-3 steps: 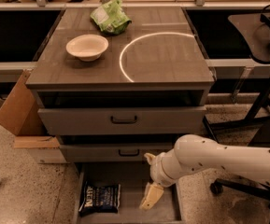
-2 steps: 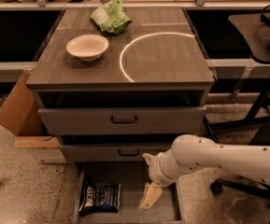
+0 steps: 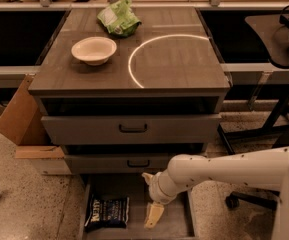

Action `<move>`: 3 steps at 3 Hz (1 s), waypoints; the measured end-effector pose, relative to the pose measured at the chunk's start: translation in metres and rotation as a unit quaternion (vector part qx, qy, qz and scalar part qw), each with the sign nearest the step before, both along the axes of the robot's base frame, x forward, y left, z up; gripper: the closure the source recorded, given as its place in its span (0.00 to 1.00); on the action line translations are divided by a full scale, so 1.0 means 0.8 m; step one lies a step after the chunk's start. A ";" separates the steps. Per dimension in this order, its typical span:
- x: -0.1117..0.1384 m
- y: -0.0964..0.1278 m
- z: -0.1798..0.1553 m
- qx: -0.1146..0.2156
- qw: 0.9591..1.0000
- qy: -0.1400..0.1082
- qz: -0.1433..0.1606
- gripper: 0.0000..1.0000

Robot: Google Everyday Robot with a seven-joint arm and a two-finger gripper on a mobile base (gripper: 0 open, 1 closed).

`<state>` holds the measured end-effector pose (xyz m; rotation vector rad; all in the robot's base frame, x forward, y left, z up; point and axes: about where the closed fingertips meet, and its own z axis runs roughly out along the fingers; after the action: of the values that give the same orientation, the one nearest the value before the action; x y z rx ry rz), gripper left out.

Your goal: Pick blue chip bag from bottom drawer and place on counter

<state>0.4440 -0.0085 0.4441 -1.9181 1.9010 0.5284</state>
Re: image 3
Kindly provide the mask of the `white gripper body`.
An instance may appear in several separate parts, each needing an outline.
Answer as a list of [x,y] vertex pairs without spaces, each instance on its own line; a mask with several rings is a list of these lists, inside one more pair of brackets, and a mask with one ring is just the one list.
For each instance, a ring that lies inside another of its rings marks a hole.
[[177,197],[176,186],[166,171],[148,176],[149,195],[161,205],[167,205]]

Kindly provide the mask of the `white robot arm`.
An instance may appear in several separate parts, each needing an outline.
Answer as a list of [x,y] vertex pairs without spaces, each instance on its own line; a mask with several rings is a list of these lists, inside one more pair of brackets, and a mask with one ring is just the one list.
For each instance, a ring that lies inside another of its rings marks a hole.
[[271,240],[289,240],[289,146],[216,158],[181,154],[154,175],[142,175],[152,201],[144,227],[156,226],[178,194],[213,180],[280,193]]

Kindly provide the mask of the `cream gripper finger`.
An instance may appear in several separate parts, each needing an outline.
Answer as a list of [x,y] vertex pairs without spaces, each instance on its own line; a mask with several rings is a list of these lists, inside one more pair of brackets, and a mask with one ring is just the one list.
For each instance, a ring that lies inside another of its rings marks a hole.
[[149,174],[149,173],[143,173],[142,174],[142,177],[144,178],[145,182],[147,185],[150,185],[151,184],[151,180],[153,178],[153,175],[152,174]]
[[160,218],[162,217],[163,212],[164,212],[164,206],[163,205],[158,204],[156,202],[149,203],[147,205],[144,227],[146,229],[154,228],[157,225],[157,223],[159,222]]

